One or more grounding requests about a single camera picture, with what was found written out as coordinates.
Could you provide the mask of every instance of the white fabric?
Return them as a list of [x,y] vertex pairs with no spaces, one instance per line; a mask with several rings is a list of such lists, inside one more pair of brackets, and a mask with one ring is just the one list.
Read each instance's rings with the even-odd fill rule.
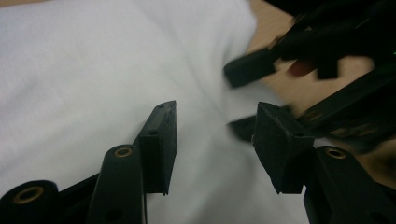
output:
[[221,68],[248,46],[247,0],[58,0],[0,8],[0,195],[96,174],[155,105],[177,100],[170,194],[149,223],[307,223],[302,195],[277,195],[250,144],[226,124],[279,104],[230,90]]

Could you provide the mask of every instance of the black bracket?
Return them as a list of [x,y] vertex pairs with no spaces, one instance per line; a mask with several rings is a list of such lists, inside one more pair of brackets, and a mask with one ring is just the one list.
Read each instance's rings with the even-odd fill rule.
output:
[[10,190],[0,223],[144,223],[146,193],[168,194],[177,154],[176,102],[157,105],[131,145],[111,148],[98,175],[58,192],[47,180]]
[[[396,64],[381,66],[311,106],[296,121],[311,136],[344,142],[360,154],[370,152],[396,134],[395,75]],[[282,110],[289,114],[290,108]],[[236,136],[250,141],[255,122],[253,116],[230,126]]]
[[280,107],[259,103],[253,140],[277,193],[306,186],[310,223],[396,223],[396,190],[375,183],[347,151],[314,148],[315,137]]
[[394,1],[268,0],[294,16],[293,26],[274,43],[224,66],[232,87],[273,74],[277,60],[304,60],[319,79],[338,77],[338,60],[366,56],[375,67],[396,62]]

